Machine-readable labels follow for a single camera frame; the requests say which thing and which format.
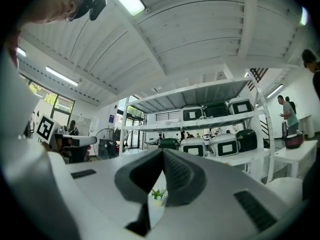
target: electric fan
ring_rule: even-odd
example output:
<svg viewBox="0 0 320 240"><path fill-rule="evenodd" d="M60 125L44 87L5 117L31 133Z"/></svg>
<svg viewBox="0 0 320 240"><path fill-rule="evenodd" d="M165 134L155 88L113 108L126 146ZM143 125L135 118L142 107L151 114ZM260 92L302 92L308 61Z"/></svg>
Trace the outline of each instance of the electric fan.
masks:
<svg viewBox="0 0 320 240"><path fill-rule="evenodd" d="M93 145L93 151L97 157L106 160L119 156L120 130L105 128L96 134L97 142Z"/></svg>

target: person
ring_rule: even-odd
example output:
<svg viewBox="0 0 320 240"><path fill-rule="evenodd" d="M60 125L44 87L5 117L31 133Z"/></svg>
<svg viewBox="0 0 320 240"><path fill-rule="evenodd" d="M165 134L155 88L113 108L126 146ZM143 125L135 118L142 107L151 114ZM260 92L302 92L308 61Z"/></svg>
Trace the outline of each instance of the person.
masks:
<svg viewBox="0 0 320 240"><path fill-rule="evenodd" d="M297 115L296 104L293 101L290 101L289 96L285 97L285 101L290 103L295 115Z"/></svg>
<svg viewBox="0 0 320 240"><path fill-rule="evenodd" d="M303 65L311 73L313 73L313 87L320 100L320 62L317 62L316 56L308 49L302 53Z"/></svg>
<svg viewBox="0 0 320 240"><path fill-rule="evenodd" d="M71 136L78 136L79 135L79 130L76 127L76 121L75 120L72 120L70 122L69 127L68 127L68 132L69 132L69 135L71 135Z"/></svg>
<svg viewBox="0 0 320 240"><path fill-rule="evenodd" d="M47 24L63 20L71 22L89 11L90 19L94 21L106 4L107 0L33 0L2 45L8 50L11 59L18 67L18 37L24 25Z"/></svg>
<svg viewBox="0 0 320 240"><path fill-rule="evenodd" d="M283 113L280 114L280 117L284 118L284 120L287 120L288 135L297 133L299 121L290 103L286 102L284 97L281 95L278 96L278 103L283 106Z"/></svg>

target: shelf rack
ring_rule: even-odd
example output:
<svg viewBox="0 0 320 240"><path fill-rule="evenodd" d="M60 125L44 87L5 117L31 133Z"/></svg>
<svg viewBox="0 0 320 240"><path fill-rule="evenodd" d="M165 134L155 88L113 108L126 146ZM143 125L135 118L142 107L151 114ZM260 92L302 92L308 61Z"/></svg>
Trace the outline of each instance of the shelf rack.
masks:
<svg viewBox="0 0 320 240"><path fill-rule="evenodd" d="M238 155L227 156L227 157L214 157L208 156L206 159L214 160L222 163L228 163L231 166L241 165L250 163L256 160L262 160L264 157L270 156L268 182L272 180L273 169L274 169L274 139L273 130L267 103L262 95L257 81L249 70L247 70L249 77L240 78L228 78L224 80L217 80L212 82L206 82L201 84L195 84L192 86L170 90L162 93L157 93L152 96L148 96L142 99L138 99L129 102L129 97L126 98L125 107L123 112L121 137L120 137L120 151L123 150L123 130L137 130L143 132L170 132L180 130L198 130L198 129L209 129L215 127L223 127L229 125L240 124L244 121L251 120L254 117L265 114L266 121L269 128L270 135L270 149L264 149L258 147L258 149L251 150L248 152L239 153ZM238 97L249 81L252 81L257 89L257 97L260 96L262 101L263 110L254 110L252 112L246 112L235 115L228 115L215 118L198 119L194 121L182 121L182 122L170 122L164 121L159 124L147 124L137 126L125 126L127 117L128 106L134 107L147 114L160 113L172 110L179 110L183 106L189 105L205 105L206 103L224 100L229 101L232 98Z"/></svg>

